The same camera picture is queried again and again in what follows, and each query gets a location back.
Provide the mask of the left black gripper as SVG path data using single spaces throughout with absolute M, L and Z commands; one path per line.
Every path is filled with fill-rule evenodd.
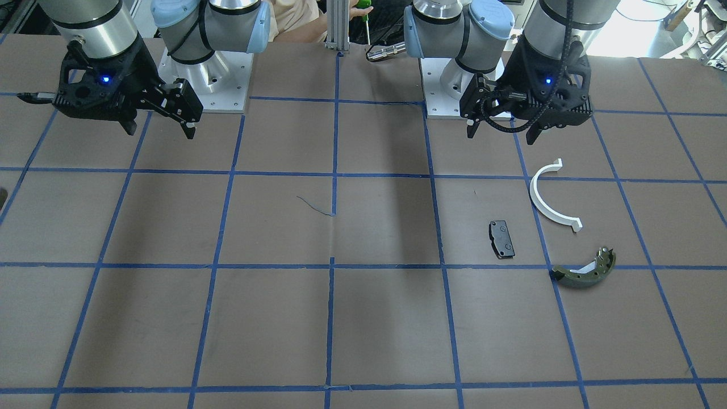
M 589 120 L 591 68 L 582 42 L 570 42 L 563 72 L 561 62 L 521 36 L 498 80 L 476 73 L 465 88 L 459 110 L 467 119 L 467 138 L 474 138 L 481 122 L 491 122 L 502 112 L 527 123 L 528 145 L 534 145 L 543 129 L 579 126 Z

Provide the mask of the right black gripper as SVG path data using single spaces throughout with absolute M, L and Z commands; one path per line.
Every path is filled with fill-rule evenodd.
M 166 83 L 143 39 L 119 55 L 91 58 L 72 40 L 61 65 L 53 105 L 70 118 L 119 122 L 129 136 L 137 130 L 137 110 L 151 110 L 180 124 L 192 140 L 203 105 L 185 78 Z

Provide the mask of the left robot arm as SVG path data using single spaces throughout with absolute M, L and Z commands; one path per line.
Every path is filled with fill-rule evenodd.
M 458 96 L 459 114 L 473 138 L 482 123 L 503 133 L 525 132 L 529 145 L 551 128 L 591 119 L 591 66 L 585 52 L 618 1 L 537 1 L 496 80 L 515 26 L 499 1 L 414 1 L 403 11 L 407 54 L 449 58 L 470 73 Z

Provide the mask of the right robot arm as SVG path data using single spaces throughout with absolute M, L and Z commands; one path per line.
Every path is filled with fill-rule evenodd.
M 116 122 L 128 135 L 138 110 L 174 120 L 185 137 L 202 118 L 200 95 L 228 77 L 223 52 L 255 54 L 268 46 L 271 5 L 265 1 L 153 1 L 151 14 L 172 61 L 162 78 L 122 1 L 41 1 L 67 40 L 55 93 L 20 93 L 26 103 L 52 104 L 75 119 Z

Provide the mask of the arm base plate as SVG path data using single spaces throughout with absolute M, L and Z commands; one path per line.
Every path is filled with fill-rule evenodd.
M 203 113 L 243 114 L 248 100 L 253 54 L 216 51 L 210 59 L 182 64 L 165 55 L 158 66 L 162 80 L 189 81 L 203 105 Z
M 473 74 L 453 58 L 421 58 L 421 83 L 429 119 L 463 119 L 460 98 Z

